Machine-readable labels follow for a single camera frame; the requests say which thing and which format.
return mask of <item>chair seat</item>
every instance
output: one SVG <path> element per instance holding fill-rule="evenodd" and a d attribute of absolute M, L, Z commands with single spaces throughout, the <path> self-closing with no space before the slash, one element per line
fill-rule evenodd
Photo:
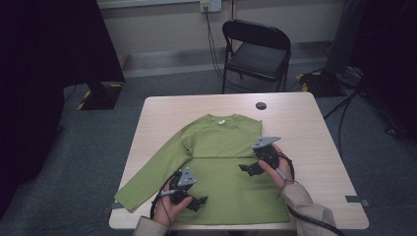
<path fill-rule="evenodd" d="M 285 50 L 244 42 L 229 60 L 228 69 L 245 71 L 252 76 L 268 77 L 262 79 L 274 82 L 280 77 L 285 58 Z"/>

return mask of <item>person's arm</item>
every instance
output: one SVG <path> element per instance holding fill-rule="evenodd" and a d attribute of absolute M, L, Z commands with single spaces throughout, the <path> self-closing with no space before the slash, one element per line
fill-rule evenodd
<path fill-rule="evenodd" d="M 278 146 L 273 146 L 275 147 L 276 151 L 282 153 L 282 150 Z M 289 207 L 294 209 L 299 214 L 303 214 L 335 226 L 331 209 L 314 204 L 307 190 L 301 184 L 294 183 L 293 176 L 291 176 L 291 170 L 286 159 L 280 158 L 278 166 L 279 170 L 286 176 L 287 181 L 282 179 L 282 177 L 266 162 L 260 160 L 259 164 L 263 170 L 270 175 L 275 185 L 279 189 L 282 189 L 281 195 L 284 197 L 285 202 Z M 300 236 L 336 235 L 327 229 L 301 219 L 297 219 L 297 233 Z"/>
<path fill-rule="evenodd" d="M 169 190 L 169 182 L 163 188 L 163 191 Z M 180 212 L 187 207 L 193 200 L 192 197 L 185 198 L 178 205 L 174 205 L 169 196 L 162 197 L 155 209 L 153 219 L 141 216 L 136 226 L 134 236 L 163 236 L 168 231 L 169 226 L 175 221 Z"/>

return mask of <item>power cord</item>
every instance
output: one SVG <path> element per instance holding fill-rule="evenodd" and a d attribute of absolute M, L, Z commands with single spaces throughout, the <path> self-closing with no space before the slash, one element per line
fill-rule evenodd
<path fill-rule="evenodd" d="M 211 55 L 211 62 L 212 62 L 212 65 L 214 66 L 214 69 L 215 69 L 218 77 L 221 80 L 223 80 L 223 73 L 221 72 L 220 68 L 218 67 L 217 56 L 215 54 L 214 40 L 213 40 L 212 33 L 211 33 L 211 26 L 209 24 L 208 7 L 204 7 L 204 10 L 205 10 L 205 15 L 206 15 L 206 20 L 207 20 L 207 23 L 208 23 L 208 44 L 209 44 L 209 50 L 210 50 L 210 55 Z M 248 90 L 248 91 L 251 91 L 251 92 L 260 92 L 260 91 L 255 90 L 255 89 L 244 88 L 244 87 L 238 86 L 235 83 L 233 83 L 233 82 L 231 82 L 227 79 L 226 79 L 226 83 L 227 83 L 226 87 L 228 89 L 233 89 L 233 90 L 238 91 L 238 92 L 244 93 L 245 90 Z"/>

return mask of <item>light wooden tabletop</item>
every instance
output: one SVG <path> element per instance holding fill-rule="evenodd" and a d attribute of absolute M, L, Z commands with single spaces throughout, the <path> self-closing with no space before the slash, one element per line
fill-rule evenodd
<path fill-rule="evenodd" d="M 256 107 L 258 102 L 267 109 Z M 308 92 L 274 92 L 156 96 L 147 98 L 139 119 L 120 187 L 123 187 L 176 132 L 207 115 L 241 114 L 263 121 L 263 136 L 281 136 L 276 144 L 293 160 L 296 180 L 309 191 L 313 201 L 333 211 L 340 229 L 365 229 L 368 218 L 359 203 L 348 203 L 345 196 L 356 196 L 346 169 L 323 119 Z M 141 215 L 149 216 L 148 200 L 135 212 L 114 209 L 109 224 L 115 229 L 135 228 Z M 178 225 L 172 229 L 295 229 L 288 223 L 253 225 Z"/>

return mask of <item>round black object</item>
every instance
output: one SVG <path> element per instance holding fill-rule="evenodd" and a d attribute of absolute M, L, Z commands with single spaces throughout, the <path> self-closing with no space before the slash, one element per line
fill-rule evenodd
<path fill-rule="evenodd" d="M 266 105 L 264 102 L 258 102 L 255 106 L 256 106 L 259 110 L 265 110 L 265 109 L 267 109 L 267 105 Z"/>

